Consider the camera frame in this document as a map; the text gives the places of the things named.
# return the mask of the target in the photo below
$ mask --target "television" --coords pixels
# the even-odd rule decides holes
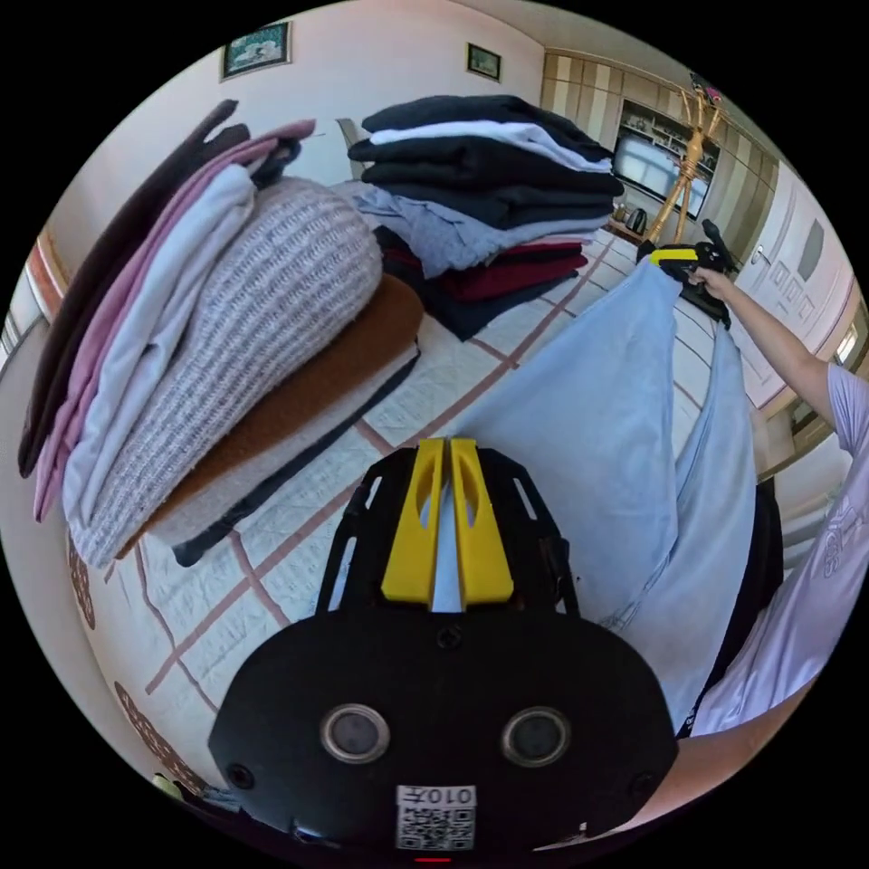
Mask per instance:
[[[679,177],[676,159],[642,135],[626,132],[616,143],[613,174],[663,202]],[[709,181],[706,178],[696,177],[692,181],[691,195],[688,197],[688,216],[692,220],[697,219],[708,192]],[[682,208],[683,200],[684,193],[676,201],[677,209]]]

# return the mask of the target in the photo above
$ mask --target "kettle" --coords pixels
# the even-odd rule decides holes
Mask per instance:
[[[625,226],[627,226],[632,233],[642,235],[645,232],[645,219],[645,210],[643,208],[636,208],[631,216],[627,218]]]

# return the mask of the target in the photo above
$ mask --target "hand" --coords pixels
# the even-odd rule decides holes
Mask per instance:
[[[694,284],[705,284],[709,294],[714,299],[721,301],[727,301],[731,291],[736,289],[730,278],[725,277],[721,272],[713,272],[710,269],[695,269],[689,281]]]

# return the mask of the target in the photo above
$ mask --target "bed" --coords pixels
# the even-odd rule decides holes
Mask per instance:
[[[146,535],[122,561],[97,571],[68,541],[84,632],[110,692],[156,756],[155,769],[191,788],[224,785],[206,744],[221,700],[257,646],[312,614],[332,535],[365,470],[397,447],[455,431],[467,408],[616,286],[633,269],[634,252],[601,231],[578,279],[508,311],[465,343],[426,317],[408,380],[194,567],[180,568],[168,547]],[[675,318],[678,456],[706,397],[714,341],[711,320],[683,300]]]

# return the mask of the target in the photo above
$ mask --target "framed picture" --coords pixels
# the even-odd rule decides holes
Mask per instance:
[[[221,81],[267,66],[290,63],[290,37],[291,22],[281,21],[233,39],[221,52]]]
[[[468,72],[476,72],[492,81],[501,80],[501,56],[479,45],[468,43]]]

